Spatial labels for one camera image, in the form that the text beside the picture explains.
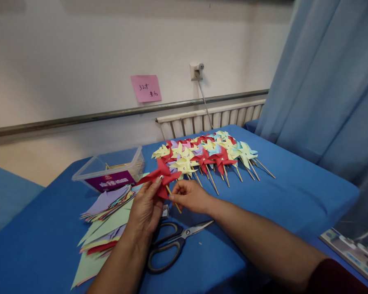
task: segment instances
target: box label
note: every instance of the box label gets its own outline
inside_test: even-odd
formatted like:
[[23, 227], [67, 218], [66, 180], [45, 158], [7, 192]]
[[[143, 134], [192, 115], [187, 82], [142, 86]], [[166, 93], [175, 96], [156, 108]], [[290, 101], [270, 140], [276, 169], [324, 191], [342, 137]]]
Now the box label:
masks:
[[122, 171], [106, 176], [90, 178], [85, 181], [101, 193], [103, 193], [104, 191], [116, 190], [122, 186], [125, 186], [126, 184], [136, 184], [134, 178], [131, 176], [129, 171]]

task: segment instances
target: scissors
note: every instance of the scissors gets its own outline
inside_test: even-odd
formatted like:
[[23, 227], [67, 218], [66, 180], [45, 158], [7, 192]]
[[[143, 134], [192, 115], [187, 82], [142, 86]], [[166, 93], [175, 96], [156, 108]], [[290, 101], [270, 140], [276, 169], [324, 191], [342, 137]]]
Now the scissors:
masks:
[[[150, 274], [162, 274], [163, 272], [167, 271], [172, 265], [175, 264], [176, 260], [179, 258], [181, 251], [183, 250], [183, 246], [185, 244], [185, 239], [189, 236], [192, 236], [196, 233], [199, 233], [202, 231], [205, 227], [208, 225], [211, 225], [214, 222], [214, 220], [209, 220], [203, 223], [200, 223], [198, 225], [195, 225], [193, 227], [190, 227], [186, 230], [183, 229], [179, 224], [173, 223], [173, 222], [167, 222], [162, 223], [160, 225], [161, 227], [171, 226], [175, 229], [174, 233], [167, 235], [166, 237], [162, 238], [161, 240], [158, 240], [151, 244], [151, 251], [148, 256], [147, 261], [147, 269]], [[151, 260], [153, 259], [153, 256], [157, 253], [163, 252], [168, 250], [169, 248], [172, 248], [176, 246], [177, 251], [173, 259], [165, 266], [161, 268], [154, 268]]]

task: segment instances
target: right hand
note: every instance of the right hand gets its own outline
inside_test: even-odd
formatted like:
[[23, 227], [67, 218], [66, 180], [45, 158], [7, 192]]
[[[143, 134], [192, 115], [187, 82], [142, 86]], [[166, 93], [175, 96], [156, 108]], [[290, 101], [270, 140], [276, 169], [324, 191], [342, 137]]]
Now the right hand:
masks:
[[173, 188], [169, 199], [189, 210], [209, 214], [216, 198], [207, 193], [195, 180], [180, 180]]

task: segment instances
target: wall outlet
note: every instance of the wall outlet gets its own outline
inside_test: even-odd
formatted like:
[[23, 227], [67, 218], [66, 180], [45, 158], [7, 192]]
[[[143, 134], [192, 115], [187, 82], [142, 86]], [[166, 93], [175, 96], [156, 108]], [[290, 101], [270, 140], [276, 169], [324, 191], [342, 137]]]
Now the wall outlet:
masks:
[[190, 63], [189, 71], [191, 74], [191, 80], [203, 80], [203, 63]]

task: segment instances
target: white wall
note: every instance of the white wall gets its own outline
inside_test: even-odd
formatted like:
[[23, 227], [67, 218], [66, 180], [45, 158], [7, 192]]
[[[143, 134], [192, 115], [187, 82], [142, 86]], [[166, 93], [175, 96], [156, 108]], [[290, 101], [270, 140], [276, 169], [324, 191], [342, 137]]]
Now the white wall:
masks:
[[[191, 61], [205, 64], [206, 96], [269, 88], [292, 10], [284, 0], [0, 1], [0, 127], [139, 106], [133, 74], [157, 74], [162, 103], [198, 98]], [[48, 185], [75, 160], [161, 140], [154, 118], [178, 112], [0, 139], [0, 167]]]

